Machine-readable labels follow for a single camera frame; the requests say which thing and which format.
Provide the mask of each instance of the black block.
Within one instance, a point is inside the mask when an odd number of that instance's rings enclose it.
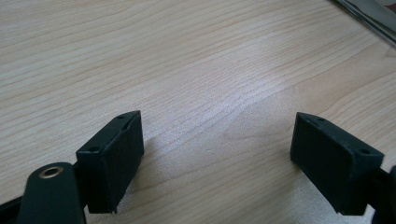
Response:
[[[76,154],[90,213],[117,212],[144,154],[140,111],[115,117]]]
[[[297,113],[290,155],[336,212],[364,214],[384,154],[326,119]]]

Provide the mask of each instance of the wood grain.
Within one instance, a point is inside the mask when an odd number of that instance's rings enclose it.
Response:
[[[330,1],[0,2],[0,203],[140,109],[146,155],[89,223],[369,223],[290,162],[295,113],[396,162],[396,50]]]

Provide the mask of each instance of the screw hole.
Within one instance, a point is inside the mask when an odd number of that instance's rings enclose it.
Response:
[[[63,170],[64,170],[64,168],[61,166],[54,166],[54,167],[45,169],[38,176],[42,179],[53,178],[54,176],[60,174]]]
[[[360,152],[363,154],[370,154],[370,151],[364,148],[360,149]]]
[[[90,149],[88,149],[90,152],[95,152],[95,151],[99,151],[99,147],[90,147]]]

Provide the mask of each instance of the black plastic part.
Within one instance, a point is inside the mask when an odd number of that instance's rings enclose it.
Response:
[[[378,170],[370,184],[369,204],[376,210],[372,223],[396,223],[396,166],[390,174]]]
[[[117,212],[144,154],[140,111],[111,120],[76,154],[80,190],[90,213]]]
[[[384,154],[326,119],[297,113],[290,155],[336,212],[364,214]]]
[[[17,223],[17,216],[20,212],[22,197],[16,198],[0,205],[0,223]]]
[[[29,176],[18,223],[86,223],[79,204],[74,168],[70,163],[49,164]]]

